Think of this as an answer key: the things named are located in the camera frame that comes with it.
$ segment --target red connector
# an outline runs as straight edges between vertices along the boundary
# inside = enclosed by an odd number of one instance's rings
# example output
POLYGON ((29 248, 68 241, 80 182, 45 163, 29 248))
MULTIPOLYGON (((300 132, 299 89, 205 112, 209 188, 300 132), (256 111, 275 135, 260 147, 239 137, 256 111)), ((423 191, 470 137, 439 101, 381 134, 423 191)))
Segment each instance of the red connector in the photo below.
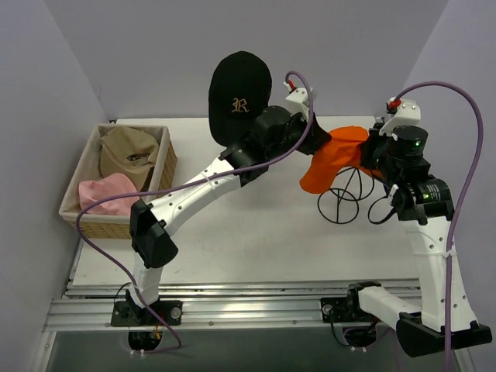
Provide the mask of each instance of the red connector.
POLYGON ((400 104, 401 104, 401 99, 397 99, 395 101, 389 102, 389 105, 387 105, 387 109, 389 111, 393 111, 393 110, 397 109, 400 104))

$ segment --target black baseball cap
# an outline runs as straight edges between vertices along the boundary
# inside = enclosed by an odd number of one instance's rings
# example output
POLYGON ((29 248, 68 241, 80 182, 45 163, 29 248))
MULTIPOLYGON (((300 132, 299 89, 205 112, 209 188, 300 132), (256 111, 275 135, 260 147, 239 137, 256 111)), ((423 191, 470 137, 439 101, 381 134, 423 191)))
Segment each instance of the black baseball cap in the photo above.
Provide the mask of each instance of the black baseball cap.
POLYGON ((240 51, 221 60, 208 90, 208 122, 214 140, 228 146, 248 132, 268 106, 272 77, 267 65, 240 51))

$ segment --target orange cap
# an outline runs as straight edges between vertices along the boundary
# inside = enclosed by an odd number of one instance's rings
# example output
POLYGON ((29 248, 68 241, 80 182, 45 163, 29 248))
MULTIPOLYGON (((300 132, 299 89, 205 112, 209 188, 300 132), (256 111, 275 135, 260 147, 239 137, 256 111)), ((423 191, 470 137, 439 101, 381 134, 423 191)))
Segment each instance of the orange cap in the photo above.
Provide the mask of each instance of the orange cap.
POLYGON ((343 167, 360 167, 360 144, 368 138, 368 131, 360 126, 345 126, 329 132, 332 139, 312 159, 312 165, 300 180, 303 190, 311 194, 326 192, 343 167))

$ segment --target metal frame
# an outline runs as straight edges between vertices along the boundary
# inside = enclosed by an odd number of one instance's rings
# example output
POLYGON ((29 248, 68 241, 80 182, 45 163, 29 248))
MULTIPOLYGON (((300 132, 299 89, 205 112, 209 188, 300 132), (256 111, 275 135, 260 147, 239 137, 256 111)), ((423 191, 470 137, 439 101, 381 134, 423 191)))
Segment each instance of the metal frame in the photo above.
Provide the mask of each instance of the metal frame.
MULTIPOLYGON (((113 298, 119 286, 74 286, 79 245, 63 299, 54 300, 48 311, 33 372, 48 366, 58 332, 122 331, 110 326, 113 298)), ((183 302, 179 330, 273 329, 329 327, 322 321, 320 299, 342 297, 353 281, 311 281, 245 284, 169 284, 160 286, 161 299, 183 302)), ((421 304, 419 281, 382 280, 392 294, 416 305, 421 304)), ((351 326, 336 323, 336 327, 351 326)), ((151 330, 133 327, 129 330, 151 330)), ((456 350, 460 371, 474 372, 468 350, 456 350)))

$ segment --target white table surface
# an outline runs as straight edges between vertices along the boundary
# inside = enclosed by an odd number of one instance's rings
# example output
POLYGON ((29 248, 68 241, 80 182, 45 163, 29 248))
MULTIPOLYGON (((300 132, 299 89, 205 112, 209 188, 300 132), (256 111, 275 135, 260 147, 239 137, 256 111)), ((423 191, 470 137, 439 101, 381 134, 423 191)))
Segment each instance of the white table surface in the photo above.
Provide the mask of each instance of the white table surface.
MULTIPOLYGON (((163 124, 170 130, 178 162, 174 184, 194 177, 223 148, 210 137, 207 119, 127 119, 119 123, 163 124)), ((322 117, 325 129, 364 126, 372 117, 322 117)), ((317 195, 300 189, 311 157, 300 153, 272 166, 246 187, 223 196, 199 212, 174 235, 179 254, 162 275, 164 284, 236 284, 280 281, 341 281, 409 279, 417 277, 411 245, 397 219, 382 226, 367 221, 369 205, 384 196, 375 192, 360 203, 358 218, 349 225, 333 225, 318 213, 317 195)), ((342 184, 342 176, 336 184, 342 184)), ((370 179, 365 177, 369 190, 370 179)), ((351 190, 357 189, 353 182, 351 190)), ((336 213, 336 199, 326 196, 322 208, 336 213)), ((374 219, 388 212, 382 202, 374 219)), ((343 216, 353 214, 353 203, 343 203, 343 216)), ((95 242, 130 270, 133 251, 128 240, 95 242)), ((116 285, 128 281, 113 263, 86 244, 73 286, 116 285)))

